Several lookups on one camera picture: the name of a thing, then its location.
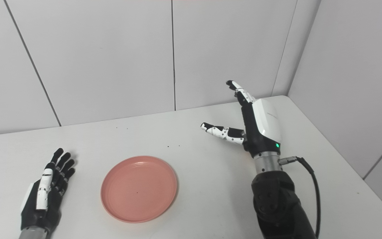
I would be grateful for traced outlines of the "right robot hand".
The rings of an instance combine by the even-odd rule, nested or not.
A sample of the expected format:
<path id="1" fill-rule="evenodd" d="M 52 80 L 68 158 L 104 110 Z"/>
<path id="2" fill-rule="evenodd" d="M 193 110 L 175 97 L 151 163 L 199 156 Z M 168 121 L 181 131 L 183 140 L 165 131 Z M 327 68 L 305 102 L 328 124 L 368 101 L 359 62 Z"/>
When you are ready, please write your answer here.
<path id="1" fill-rule="evenodd" d="M 223 127 L 207 122 L 201 129 L 210 135 L 228 142 L 242 145 L 252 157 L 262 156 L 265 152 L 281 154 L 282 134 L 275 107 L 265 99 L 256 99 L 237 82 L 228 80 L 229 89 L 235 93 L 241 106 L 245 129 Z"/>

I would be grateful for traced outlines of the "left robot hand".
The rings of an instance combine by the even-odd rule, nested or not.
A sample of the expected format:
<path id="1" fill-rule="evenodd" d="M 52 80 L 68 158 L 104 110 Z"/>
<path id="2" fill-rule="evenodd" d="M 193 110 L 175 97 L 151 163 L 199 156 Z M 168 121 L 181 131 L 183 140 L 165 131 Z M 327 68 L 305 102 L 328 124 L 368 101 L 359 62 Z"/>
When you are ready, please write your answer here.
<path id="1" fill-rule="evenodd" d="M 38 229 L 48 236 L 61 219 L 61 204 L 75 173 L 75 160 L 69 152 L 58 148 L 47 163 L 41 178 L 31 184 L 21 211 L 20 230 Z"/>

